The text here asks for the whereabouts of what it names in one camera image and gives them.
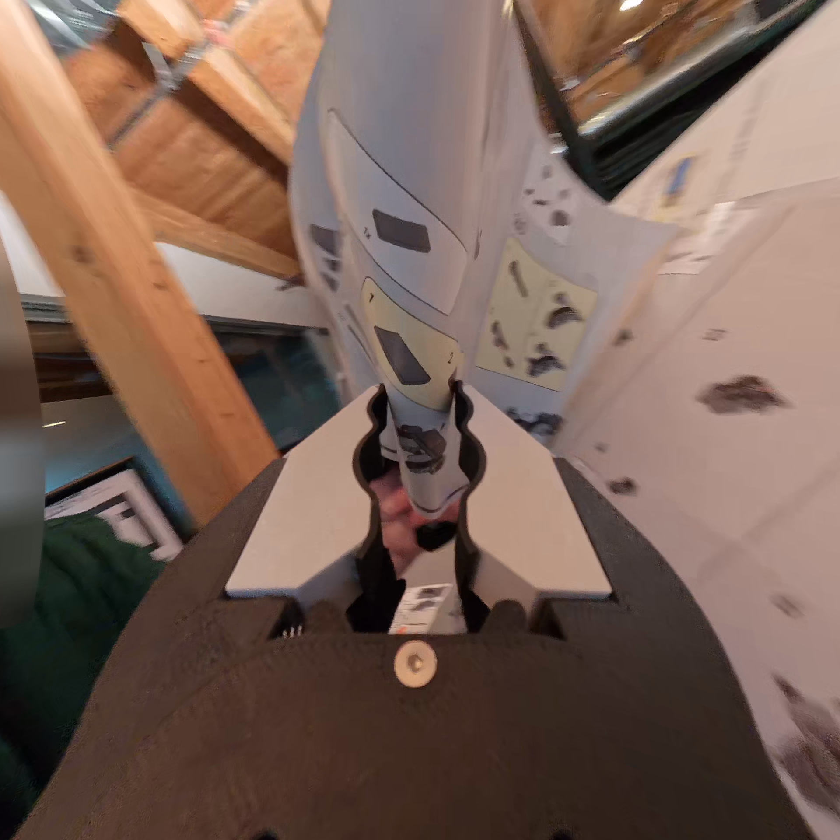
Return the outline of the person's green shirt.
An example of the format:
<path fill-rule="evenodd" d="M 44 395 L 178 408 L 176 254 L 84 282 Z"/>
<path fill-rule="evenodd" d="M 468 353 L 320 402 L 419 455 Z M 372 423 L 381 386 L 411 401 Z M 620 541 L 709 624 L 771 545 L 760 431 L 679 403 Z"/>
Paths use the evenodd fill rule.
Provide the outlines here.
<path fill-rule="evenodd" d="M 1 632 L 1 838 L 14 836 L 43 793 L 164 568 L 89 512 L 45 522 L 34 611 Z"/>

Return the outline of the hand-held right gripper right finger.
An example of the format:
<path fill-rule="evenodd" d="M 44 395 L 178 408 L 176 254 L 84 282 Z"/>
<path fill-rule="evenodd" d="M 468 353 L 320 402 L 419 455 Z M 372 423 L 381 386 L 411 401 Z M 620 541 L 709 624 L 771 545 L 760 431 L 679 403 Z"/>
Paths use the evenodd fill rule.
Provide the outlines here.
<path fill-rule="evenodd" d="M 467 621 L 515 602 L 536 621 L 554 600 L 603 602 L 613 587 L 546 447 L 471 385 L 457 382 L 455 580 Z"/>

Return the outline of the white framed sign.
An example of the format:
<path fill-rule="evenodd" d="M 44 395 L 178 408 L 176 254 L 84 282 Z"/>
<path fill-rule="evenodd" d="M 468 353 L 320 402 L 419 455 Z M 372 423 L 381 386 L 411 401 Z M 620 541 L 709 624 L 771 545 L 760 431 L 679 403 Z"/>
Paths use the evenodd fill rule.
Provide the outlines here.
<path fill-rule="evenodd" d="M 169 508 L 133 458 L 93 471 L 45 496 L 45 520 L 83 513 L 104 520 L 118 539 L 148 550 L 155 560 L 170 562 L 183 549 Z"/>

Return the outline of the lego instruction booklet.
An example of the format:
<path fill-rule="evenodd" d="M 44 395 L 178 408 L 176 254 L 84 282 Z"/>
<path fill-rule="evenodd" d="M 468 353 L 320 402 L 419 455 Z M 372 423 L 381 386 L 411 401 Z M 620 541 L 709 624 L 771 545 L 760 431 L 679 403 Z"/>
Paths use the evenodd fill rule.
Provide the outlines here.
<path fill-rule="evenodd" d="M 710 618 L 838 838 L 838 2 L 603 201 L 550 151 L 512 2 L 332 2 L 292 231 L 414 510 L 457 382 L 595 486 Z"/>

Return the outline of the wooden beam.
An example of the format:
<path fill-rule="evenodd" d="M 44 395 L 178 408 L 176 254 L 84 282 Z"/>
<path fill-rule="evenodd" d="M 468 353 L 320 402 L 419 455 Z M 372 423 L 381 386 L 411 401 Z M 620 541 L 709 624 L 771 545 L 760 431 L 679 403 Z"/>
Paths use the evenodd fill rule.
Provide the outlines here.
<path fill-rule="evenodd" d="M 2 192 L 195 525 L 277 457 L 24 2 L 1 10 Z"/>

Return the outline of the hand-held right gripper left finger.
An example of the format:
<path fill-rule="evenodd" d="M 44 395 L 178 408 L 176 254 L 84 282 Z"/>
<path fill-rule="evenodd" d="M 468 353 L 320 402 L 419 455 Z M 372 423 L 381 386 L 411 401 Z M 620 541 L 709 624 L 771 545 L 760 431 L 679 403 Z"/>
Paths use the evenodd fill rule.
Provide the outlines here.
<path fill-rule="evenodd" d="M 282 460 L 224 593 L 335 604 L 356 631 L 389 628 L 389 553 L 371 482 L 386 471 L 383 385 L 369 388 Z"/>

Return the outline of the person's left hand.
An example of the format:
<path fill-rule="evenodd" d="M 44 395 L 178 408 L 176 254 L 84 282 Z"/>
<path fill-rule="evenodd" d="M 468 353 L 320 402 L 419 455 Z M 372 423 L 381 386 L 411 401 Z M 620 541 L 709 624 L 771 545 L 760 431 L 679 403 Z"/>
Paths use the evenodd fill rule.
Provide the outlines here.
<path fill-rule="evenodd" d="M 383 545 L 390 555 L 396 577 L 401 579 L 422 552 L 417 531 L 425 520 L 414 510 L 399 469 L 391 469 L 373 480 L 371 488 L 379 502 Z"/>

